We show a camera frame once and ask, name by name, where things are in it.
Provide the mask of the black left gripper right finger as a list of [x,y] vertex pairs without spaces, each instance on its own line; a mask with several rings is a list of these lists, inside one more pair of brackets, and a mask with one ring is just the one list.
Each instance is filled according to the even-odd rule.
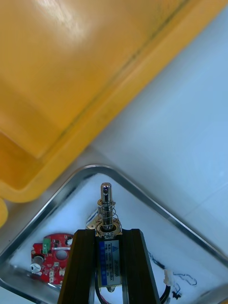
[[139,229],[122,232],[122,291],[124,304],[159,304],[145,239]]

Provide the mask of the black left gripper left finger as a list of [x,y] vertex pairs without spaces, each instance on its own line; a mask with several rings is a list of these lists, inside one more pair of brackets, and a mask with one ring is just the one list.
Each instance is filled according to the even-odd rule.
[[93,304],[95,301],[95,231],[78,230],[73,237],[59,304]]

